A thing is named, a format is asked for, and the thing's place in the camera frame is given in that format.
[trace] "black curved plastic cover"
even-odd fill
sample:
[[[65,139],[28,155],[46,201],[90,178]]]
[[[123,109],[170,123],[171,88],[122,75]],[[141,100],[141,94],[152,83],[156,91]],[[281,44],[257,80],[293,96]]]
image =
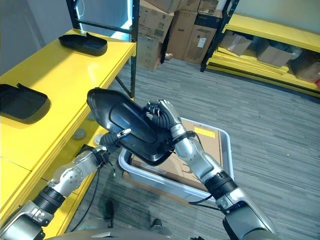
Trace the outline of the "black curved plastic cover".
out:
[[[169,130],[158,128],[146,116],[146,110],[121,92],[94,88],[87,94],[87,104],[97,121],[111,133],[131,129],[117,144],[137,155],[147,164],[157,166],[172,153]]]
[[[42,119],[51,106],[48,96],[20,83],[16,86],[0,84],[0,115],[23,124]]]
[[[90,35],[88,32],[86,36],[77,34],[63,35],[59,37],[59,41],[61,45],[67,48],[93,56],[101,56],[105,54],[108,49],[107,40]]]

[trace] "black cable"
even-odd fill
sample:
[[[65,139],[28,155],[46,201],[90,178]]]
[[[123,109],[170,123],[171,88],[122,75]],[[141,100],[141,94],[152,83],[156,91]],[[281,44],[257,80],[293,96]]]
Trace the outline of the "black cable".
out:
[[[97,171],[97,179],[96,179],[96,184],[95,184],[95,189],[94,189],[94,192],[93,192],[93,196],[92,196],[92,199],[91,199],[91,202],[88,206],[88,208],[86,209],[85,213],[83,214],[82,218],[80,219],[80,221],[77,223],[77,225],[75,225],[75,227],[70,231],[70,232],[73,232],[74,230],[76,230],[76,228],[80,225],[80,223],[83,221],[83,219],[85,218],[85,216],[87,215],[87,213],[89,212],[89,209],[95,199],[95,196],[96,196],[96,192],[97,192],[97,188],[98,188],[98,184],[99,184],[99,173],[100,173],[100,168],[98,169]]]
[[[189,201],[188,203],[189,203],[190,205],[194,205],[194,206],[199,206],[199,207],[204,207],[204,208],[207,208],[207,209],[213,209],[213,210],[218,210],[218,211],[220,211],[220,209],[217,208],[217,207],[200,204],[200,203],[203,203],[204,201],[209,200],[210,198],[212,198],[212,195],[211,195],[211,194],[210,194],[209,196],[207,196],[206,198],[201,199],[201,200],[199,200],[199,201]]]
[[[113,176],[115,177],[116,176],[116,169],[115,169],[114,165],[111,163],[111,161],[109,161],[109,164],[113,170]]]
[[[207,208],[207,209],[213,209],[213,210],[220,211],[219,208],[213,207],[213,206],[208,206],[208,205],[203,205],[203,204],[195,204],[195,206],[199,206],[199,207],[204,207],[204,208]]]
[[[204,148],[204,147],[202,146],[202,143],[201,143],[201,140],[200,140],[200,137],[199,137],[198,133],[196,133],[196,132],[194,132],[194,133],[195,133],[196,138],[198,139],[198,141],[199,141],[199,143],[200,143],[201,147],[202,147],[202,148]]]
[[[191,205],[196,205],[196,204],[203,203],[204,201],[207,201],[207,200],[209,200],[210,198],[212,198],[212,194],[210,194],[210,195],[207,196],[206,198],[201,199],[201,200],[199,200],[199,201],[190,201],[190,202],[188,202],[188,203],[191,204]]]

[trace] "white wall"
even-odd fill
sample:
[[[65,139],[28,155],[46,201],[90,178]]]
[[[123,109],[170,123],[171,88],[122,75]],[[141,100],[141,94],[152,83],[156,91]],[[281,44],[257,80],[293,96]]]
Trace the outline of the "white wall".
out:
[[[71,28],[65,0],[2,0],[0,75]]]
[[[127,0],[80,0],[78,11],[80,19],[121,27],[128,20]],[[112,36],[112,30],[82,25],[84,31]]]
[[[239,0],[235,12],[320,33],[320,0]]]
[[[219,0],[219,3],[218,3],[218,5],[216,6],[216,9],[222,11],[222,9],[224,9],[224,6],[225,6],[225,4],[226,4],[226,1],[227,1],[227,0]]]

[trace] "stacked cardboard boxes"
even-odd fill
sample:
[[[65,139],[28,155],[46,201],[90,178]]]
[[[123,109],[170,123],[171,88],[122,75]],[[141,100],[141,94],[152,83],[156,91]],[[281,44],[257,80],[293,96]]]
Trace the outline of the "stacked cardboard boxes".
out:
[[[158,9],[166,12],[167,14],[174,13],[180,10],[190,0],[146,0],[150,4],[156,6]]]
[[[189,0],[174,13],[167,53],[200,64],[216,33],[222,13],[217,0]]]
[[[150,2],[165,1],[140,0],[136,64],[138,68],[153,72],[160,62],[162,43],[174,13],[165,12]]]
[[[297,79],[309,83],[320,81],[319,52],[304,49],[298,58],[289,62],[289,65]]]

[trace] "yellow label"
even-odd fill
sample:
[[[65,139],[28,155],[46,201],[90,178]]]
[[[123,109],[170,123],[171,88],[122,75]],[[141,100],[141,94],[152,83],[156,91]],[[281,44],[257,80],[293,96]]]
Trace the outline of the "yellow label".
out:
[[[202,135],[205,135],[205,136],[208,136],[208,137],[211,137],[211,138],[215,138],[216,137],[216,134],[213,131],[204,130],[204,129],[199,128],[199,127],[194,127],[194,131],[197,134],[202,134]]]

